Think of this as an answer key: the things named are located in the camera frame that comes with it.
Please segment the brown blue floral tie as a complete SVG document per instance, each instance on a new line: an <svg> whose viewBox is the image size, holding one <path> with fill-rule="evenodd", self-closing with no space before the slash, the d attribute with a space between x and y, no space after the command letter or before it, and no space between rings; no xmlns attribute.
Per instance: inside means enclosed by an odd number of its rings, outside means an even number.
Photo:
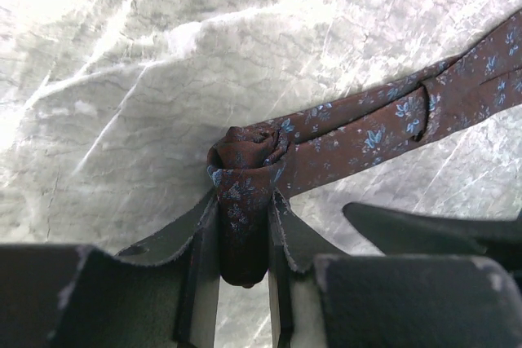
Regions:
<svg viewBox="0 0 522 348"><path fill-rule="evenodd" d="M285 117L233 126L208 152L219 263L235 286L268 270L268 206L474 126L521 102L521 15L467 53Z"/></svg>

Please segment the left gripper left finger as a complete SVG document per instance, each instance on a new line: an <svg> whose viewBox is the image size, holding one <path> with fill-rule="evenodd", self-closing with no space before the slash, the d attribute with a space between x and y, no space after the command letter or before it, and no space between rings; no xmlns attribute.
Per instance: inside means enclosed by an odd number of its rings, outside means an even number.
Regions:
<svg viewBox="0 0 522 348"><path fill-rule="evenodd" d="M217 215L208 193L114 255L88 244L3 244L2 346L213 346Z"/></svg>

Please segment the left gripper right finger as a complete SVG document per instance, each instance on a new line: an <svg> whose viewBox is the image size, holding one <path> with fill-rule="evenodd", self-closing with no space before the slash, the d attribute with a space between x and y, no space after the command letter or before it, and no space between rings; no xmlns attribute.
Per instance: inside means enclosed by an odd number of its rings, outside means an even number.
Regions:
<svg viewBox="0 0 522 348"><path fill-rule="evenodd" d="M518 347L521 257L351 256L276 193L268 210L275 347Z"/></svg>

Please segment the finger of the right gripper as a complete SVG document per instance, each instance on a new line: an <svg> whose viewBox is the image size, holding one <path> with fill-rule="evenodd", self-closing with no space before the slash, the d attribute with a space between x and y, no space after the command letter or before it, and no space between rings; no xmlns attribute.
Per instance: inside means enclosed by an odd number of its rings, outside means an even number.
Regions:
<svg viewBox="0 0 522 348"><path fill-rule="evenodd" d="M344 205L343 214L356 231L385 254L521 257L519 219L439 218L355 202Z"/></svg>

